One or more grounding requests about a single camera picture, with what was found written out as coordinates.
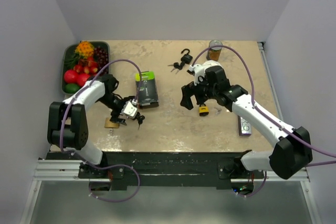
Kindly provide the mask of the yellow padlock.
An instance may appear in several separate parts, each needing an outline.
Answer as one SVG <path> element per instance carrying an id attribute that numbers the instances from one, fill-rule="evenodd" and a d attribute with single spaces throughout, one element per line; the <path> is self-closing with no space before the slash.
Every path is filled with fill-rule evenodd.
<path id="1" fill-rule="evenodd" d="M 198 112 L 199 112 L 199 116 L 207 116 L 207 115 L 209 115 L 208 106 L 205 103 L 200 104 Z"/>

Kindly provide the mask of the orange padlock with keys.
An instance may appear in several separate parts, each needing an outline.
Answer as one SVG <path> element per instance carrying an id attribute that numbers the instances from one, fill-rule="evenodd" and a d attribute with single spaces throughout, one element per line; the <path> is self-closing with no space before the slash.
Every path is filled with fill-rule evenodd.
<path id="1" fill-rule="evenodd" d="M 144 115 L 137 115 L 135 117 L 135 119 L 138 122 L 138 129 L 140 129 L 140 126 L 143 124 L 143 121 L 145 120 L 145 116 Z"/>

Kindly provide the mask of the silver keys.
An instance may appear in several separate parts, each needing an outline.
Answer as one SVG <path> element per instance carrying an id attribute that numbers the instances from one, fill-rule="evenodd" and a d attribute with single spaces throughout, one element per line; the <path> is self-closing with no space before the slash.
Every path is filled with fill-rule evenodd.
<path id="1" fill-rule="evenodd" d="M 218 108 L 218 107 L 214 107 L 214 109 L 216 110 L 216 112 L 215 112 L 216 115 L 219 115 L 222 111 L 222 109 Z"/>

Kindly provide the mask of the black padlock with keys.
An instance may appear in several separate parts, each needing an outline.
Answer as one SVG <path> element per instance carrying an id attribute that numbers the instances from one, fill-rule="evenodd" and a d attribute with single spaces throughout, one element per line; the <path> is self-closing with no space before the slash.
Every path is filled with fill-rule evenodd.
<path id="1" fill-rule="evenodd" d="M 176 70 L 176 74 L 181 71 L 185 65 L 189 65 L 191 61 L 193 60 L 193 57 L 190 55 L 190 50 L 188 48 L 185 48 L 181 51 L 181 59 L 180 62 L 174 62 L 173 64 L 170 64 L 169 67 L 173 67 L 171 72 Z"/>

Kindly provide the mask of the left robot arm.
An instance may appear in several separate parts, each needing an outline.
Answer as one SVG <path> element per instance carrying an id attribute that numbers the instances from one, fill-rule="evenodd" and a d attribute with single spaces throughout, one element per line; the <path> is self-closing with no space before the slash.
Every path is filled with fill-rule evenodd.
<path id="1" fill-rule="evenodd" d="M 106 154 L 88 140 L 89 131 L 86 112 L 101 102 L 110 108 L 116 117 L 127 100 L 113 92 L 119 81 L 111 74 L 91 77 L 85 85 L 69 99 L 53 102 L 49 106 L 47 141 L 56 145 L 64 153 L 79 156 L 90 172 L 97 178 L 108 174 L 109 165 Z"/>

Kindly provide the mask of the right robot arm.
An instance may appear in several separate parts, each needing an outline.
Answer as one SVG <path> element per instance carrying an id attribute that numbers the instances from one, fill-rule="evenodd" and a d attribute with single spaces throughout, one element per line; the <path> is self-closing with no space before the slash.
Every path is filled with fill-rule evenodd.
<path id="1" fill-rule="evenodd" d="M 230 84 L 221 65 L 207 61 L 190 66 L 188 73 L 194 76 L 194 80 L 182 86 L 181 106 L 191 110 L 191 97 L 195 97 L 198 105 L 210 99 L 216 100 L 228 111 L 245 119 L 273 147 L 269 152 L 243 152 L 225 167 L 226 172 L 246 178 L 255 170 L 273 171 L 280 178 L 288 179 L 312 161 L 309 132 L 304 127 L 294 128 L 260 107 L 247 90 Z"/>

